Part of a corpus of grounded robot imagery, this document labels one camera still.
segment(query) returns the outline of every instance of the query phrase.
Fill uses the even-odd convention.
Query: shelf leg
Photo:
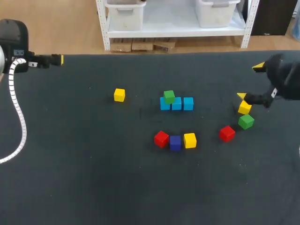
[[[255,16],[256,16],[256,12],[257,12],[257,8],[258,8],[258,4],[259,4],[259,0],[248,0],[248,4],[249,2],[251,2],[250,8],[248,10],[248,18],[247,18],[247,22],[246,22],[246,29],[245,29],[245,34],[243,37],[243,41],[241,44],[241,48],[247,48],[248,47],[248,43],[250,40],[250,36],[251,36],[251,32],[252,32],[252,28],[253,28],[253,24],[254,24],[254,20],[255,20]]]
[[[101,27],[101,32],[102,32],[102,38],[103,38],[103,44],[105,50],[110,50],[111,49],[111,44],[110,40],[108,37],[108,22],[106,20],[105,16],[105,6],[104,6],[104,0],[96,0],[97,4],[97,11],[98,11],[98,16],[99,16],[99,22],[100,22],[100,27]]]

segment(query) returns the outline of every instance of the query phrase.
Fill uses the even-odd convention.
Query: green cube
[[[165,98],[165,103],[168,104],[173,104],[175,102],[175,95],[174,91],[172,90],[166,90],[164,91],[164,98]]]
[[[239,125],[244,129],[248,129],[253,126],[254,119],[249,115],[241,116],[239,119]]]

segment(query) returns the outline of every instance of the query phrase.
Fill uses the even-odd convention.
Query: red cube
[[[224,127],[223,129],[220,130],[219,137],[224,141],[224,142],[229,142],[232,140],[235,136],[235,131],[230,127]]]
[[[161,148],[165,147],[168,144],[168,142],[169,142],[169,135],[167,135],[163,131],[159,131],[159,133],[154,137],[154,143]]]

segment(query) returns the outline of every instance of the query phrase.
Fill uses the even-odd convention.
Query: yellow cube
[[[116,102],[124,102],[125,90],[116,88],[116,90],[114,91],[113,97]]]
[[[195,148],[197,144],[196,136],[194,133],[191,134],[184,134],[183,142],[186,149]]]
[[[247,114],[249,114],[251,107],[252,107],[252,105],[248,105],[247,102],[242,101],[242,103],[240,104],[238,112],[242,113],[244,115],[247,115]]]

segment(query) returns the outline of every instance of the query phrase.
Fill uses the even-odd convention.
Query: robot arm
[[[0,74],[8,74],[14,60],[22,58],[26,63],[16,67],[15,73],[27,72],[28,67],[49,68],[61,66],[63,55],[35,55],[29,51],[28,30],[21,21],[0,20]]]
[[[22,138],[19,146],[10,155],[0,158],[0,164],[18,155],[25,146],[27,138],[25,118],[16,97],[14,74],[27,72],[28,67],[49,68],[50,65],[61,66],[63,59],[63,55],[35,55],[34,52],[30,52],[28,50],[26,25],[16,20],[0,20],[0,74],[9,74],[9,92],[22,128]]]
[[[262,95],[247,93],[243,99],[248,104],[269,108],[276,95],[288,100],[300,100],[300,62],[285,63],[283,55],[276,54],[253,67],[253,70],[267,73],[271,85]]]

